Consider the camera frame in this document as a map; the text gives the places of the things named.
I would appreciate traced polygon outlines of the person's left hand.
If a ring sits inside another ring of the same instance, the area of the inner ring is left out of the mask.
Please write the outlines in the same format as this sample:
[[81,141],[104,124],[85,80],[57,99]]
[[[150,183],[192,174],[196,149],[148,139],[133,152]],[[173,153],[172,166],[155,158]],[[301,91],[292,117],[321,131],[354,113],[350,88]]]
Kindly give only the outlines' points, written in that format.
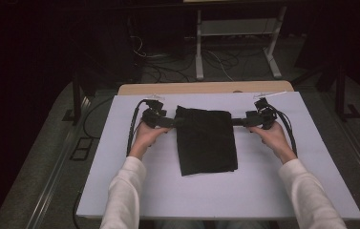
[[129,152],[129,156],[142,160],[143,156],[147,152],[147,149],[156,142],[157,138],[169,131],[170,128],[153,129],[144,122],[140,122],[138,125],[136,139]]

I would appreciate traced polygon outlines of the black floor socket panel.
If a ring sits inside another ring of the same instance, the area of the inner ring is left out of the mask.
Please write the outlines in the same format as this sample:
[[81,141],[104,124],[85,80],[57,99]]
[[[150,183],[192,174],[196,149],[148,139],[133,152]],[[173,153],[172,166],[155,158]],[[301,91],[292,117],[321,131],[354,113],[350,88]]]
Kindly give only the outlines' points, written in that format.
[[71,153],[69,160],[85,161],[91,151],[94,140],[90,137],[81,137]]

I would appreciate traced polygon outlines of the metal floor rail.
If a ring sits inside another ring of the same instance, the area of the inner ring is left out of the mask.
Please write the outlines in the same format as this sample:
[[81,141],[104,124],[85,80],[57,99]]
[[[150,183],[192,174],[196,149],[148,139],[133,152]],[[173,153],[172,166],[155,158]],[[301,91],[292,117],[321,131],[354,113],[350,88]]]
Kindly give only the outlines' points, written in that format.
[[26,159],[31,180],[38,178],[38,196],[25,229],[38,229],[52,201],[78,127],[74,123],[74,101],[59,96],[46,118]]

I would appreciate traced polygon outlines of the black pants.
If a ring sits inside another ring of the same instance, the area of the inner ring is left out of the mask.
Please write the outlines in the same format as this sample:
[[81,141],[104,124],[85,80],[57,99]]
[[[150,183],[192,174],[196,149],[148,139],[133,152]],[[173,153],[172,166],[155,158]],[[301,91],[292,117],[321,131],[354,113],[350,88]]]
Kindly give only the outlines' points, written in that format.
[[178,106],[177,146],[181,175],[234,172],[238,169],[231,113]]

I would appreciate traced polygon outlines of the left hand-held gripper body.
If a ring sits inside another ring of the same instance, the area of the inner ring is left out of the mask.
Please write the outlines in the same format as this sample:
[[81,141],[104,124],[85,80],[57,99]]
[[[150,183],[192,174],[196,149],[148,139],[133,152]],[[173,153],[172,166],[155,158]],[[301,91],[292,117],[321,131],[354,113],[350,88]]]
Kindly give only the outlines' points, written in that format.
[[168,120],[166,118],[166,110],[163,110],[163,103],[161,97],[152,95],[147,97],[144,102],[148,108],[142,113],[141,120],[150,128],[168,127]]

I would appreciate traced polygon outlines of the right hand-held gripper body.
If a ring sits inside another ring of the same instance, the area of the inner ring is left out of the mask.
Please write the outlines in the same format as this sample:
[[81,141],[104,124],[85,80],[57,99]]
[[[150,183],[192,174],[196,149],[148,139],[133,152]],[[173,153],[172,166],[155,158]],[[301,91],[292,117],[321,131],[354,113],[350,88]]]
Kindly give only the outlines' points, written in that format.
[[284,124],[287,124],[286,115],[270,105],[265,97],[260,97],[254,103],[256,110],[246,112],[246,127],[261,126],[264,130],[269,130],[275,120],[280,117]]

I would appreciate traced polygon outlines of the person's right hand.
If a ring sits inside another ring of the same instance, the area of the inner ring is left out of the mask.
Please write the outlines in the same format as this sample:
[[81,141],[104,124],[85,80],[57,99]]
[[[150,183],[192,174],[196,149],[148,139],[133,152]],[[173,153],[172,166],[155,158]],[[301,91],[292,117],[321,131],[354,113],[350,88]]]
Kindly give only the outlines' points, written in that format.
[[269,147],[283,164],[297,158],[288,145],[284,130],[278,122],[274,122],[268,130],[259,127],[248,127],[248,130],[257,134],[262,139],[262,143]]

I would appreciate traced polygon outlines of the black metal stand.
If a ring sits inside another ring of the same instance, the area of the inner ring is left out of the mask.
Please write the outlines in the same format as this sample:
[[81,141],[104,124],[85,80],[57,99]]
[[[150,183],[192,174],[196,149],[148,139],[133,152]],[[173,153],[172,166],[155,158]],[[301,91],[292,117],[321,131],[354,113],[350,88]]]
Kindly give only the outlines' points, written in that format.
[[73,107],[67,110],[63,121],[71,121],[76,126],[84,116],[84,103],[87,95],[86,79],[82,73],[75,72],[72,77]]
[[360,118],[360,114],[352,104],[345,102],[346,98],[346,72],[341,64],[337,68],[335,112],[338,117],[346,122],[351,118]]

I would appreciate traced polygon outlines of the white metal desk frame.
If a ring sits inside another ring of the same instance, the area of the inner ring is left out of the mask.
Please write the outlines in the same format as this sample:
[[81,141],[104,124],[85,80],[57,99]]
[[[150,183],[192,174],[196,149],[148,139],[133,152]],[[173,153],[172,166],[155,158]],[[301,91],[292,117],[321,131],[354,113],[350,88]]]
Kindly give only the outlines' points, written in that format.
[[196,74],[198,80],[203,80],[201,39],[207,36],[231,35],[269,35],[271,40],[263,49],[266,62],[275,79],[281,79],[282,74],[278,68],[273,52],[281,31],[286,14],[286,6],[280,7],[276,17],[202,20],[201,11],[198,11],[196,34]]

